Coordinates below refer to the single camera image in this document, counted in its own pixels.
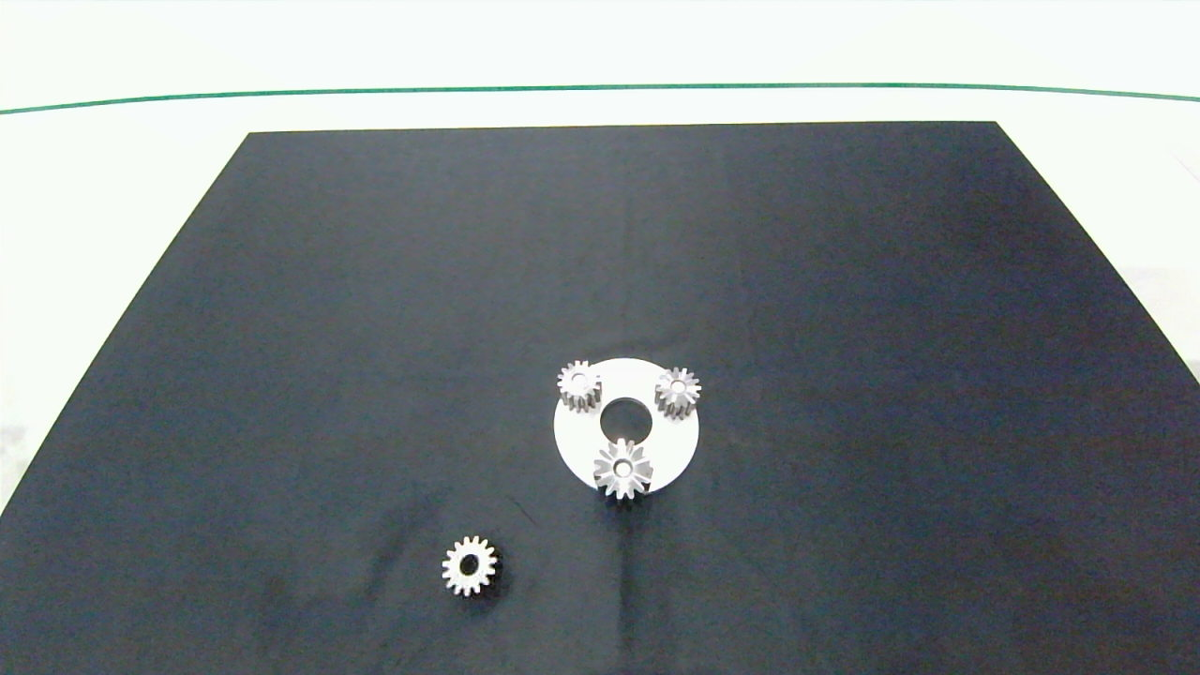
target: gear center hole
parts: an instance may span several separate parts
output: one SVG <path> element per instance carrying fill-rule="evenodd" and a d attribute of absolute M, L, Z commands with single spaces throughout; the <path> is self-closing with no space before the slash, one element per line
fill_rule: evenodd
<path fill-rule="evenodd" d="M 468 577 L 474 574 L 479 569 L 479 557 L 475 554 L 467 554 L 462 556 L 458 561 L 458 572 L 467 574 Z"/>
<path fill-rule="evenodd" d="M 650 435 L 653 424 L 650 411 L 634 399 L 617 399 L 600 413 L 600 430 L 613 443 L 620 438 L 641 443 Z"/>

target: gear teeth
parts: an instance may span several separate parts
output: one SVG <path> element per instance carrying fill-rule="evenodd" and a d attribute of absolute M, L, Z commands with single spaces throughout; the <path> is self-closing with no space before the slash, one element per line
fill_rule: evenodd
<path fill-rule="evenodd" d="M 683 419 L 696 410 L 701 389 L 695 372 L 686 368 L 667 369 L 654 384 L 654 401 L 667 417 Z"/>
<path fill-rule="evenodd" d="M 600 376 L 588 362 L 576 360 L 558 372 L 558 398 L 571 411 L 588 412 L 600 404 Z"/>
<path fill-rule="evenodd" d="M 618 438 L 616 443 L 601 448 L 592 474 L 596 489 L 605 497 L 616 497 L 618 502 L 647 494 L 654 470 L 642 455 L 642 447 L 625 438 Z M 628 466 L 618 471 L 622 465 Z"/>
<path fill-rule="evenodd" d="M 467 556 L 475 557 L 475 569 L 470 574 L 462 571 L 462 561 Z M 442 561 L 442 578 L 455 596 L 479 595 L 484 586 L 492 586 L 493 579 L 499 574 L 498 563 L 497 549 L 487 539 L 481 539 L 478 534 L 463 537 L 462 542 L 455 542 L 452 550 L 446 551 L 446 560 Z"/>

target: black cloth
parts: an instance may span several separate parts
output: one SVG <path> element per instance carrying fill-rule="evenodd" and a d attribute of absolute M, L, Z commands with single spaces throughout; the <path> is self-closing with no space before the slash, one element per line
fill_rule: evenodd
<path fill-rule="evenodd" d="M 552 432 L 612 357 L 704 387 L 628 510 Z M 0 519 L 0 671 L 1196 673 L 1198 477 L 994 124 L 251 135 Z"/>

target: disc center hole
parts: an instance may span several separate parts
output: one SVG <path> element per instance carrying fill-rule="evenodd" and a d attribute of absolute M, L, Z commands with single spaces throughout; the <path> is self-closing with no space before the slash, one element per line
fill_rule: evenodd
<path fill-rule="evenodd" d="M 620 438 L 641 443 L 650 435 L 653 424 L 650 411 L 634 399 L 617 399 L 600 413 L 600 430 L 613 443 Z"/>

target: small gear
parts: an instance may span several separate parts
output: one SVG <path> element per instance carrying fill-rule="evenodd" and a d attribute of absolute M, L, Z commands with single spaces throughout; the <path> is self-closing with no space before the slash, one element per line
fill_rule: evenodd
<path fill-rule="evenodd" d="M 446 589 L 456 596 L 469 597 L 482 592 L 484 586 L 492 583 L 498 562 L 496 546 L 487 545 L 487 539 L 463 537 L 454 543 L 454 550 L 446 551 L 446 558 L 442 561 L 445 569 L 442 578 L 446 580 Z"/>
<path fill-rule="evenodd" d="M 643 448 L 632 441 L 617 438 L 616 443 L 608 443 L 600 450 L 600 459 L 595 460 L 593 478 L 596 488 L 606 497 L 616 495 L 618 501 L 644 495 L 650 488 L 654 470 L 643 454 Z"/>
<path fill-rule="evenodd" d="M 600 402 L 600 376 L 588 362 L 566 364 L 558 374 L 558 395 L 572 411 L 587 412 Z"/>
<path fill-rule="evenodd" d="M 700 380 L 686 368 L 664 370 L 654 386 L 654 400 L 659 410 L 667 417 L 683 419 L 696 407 L 700 400 Z"/>

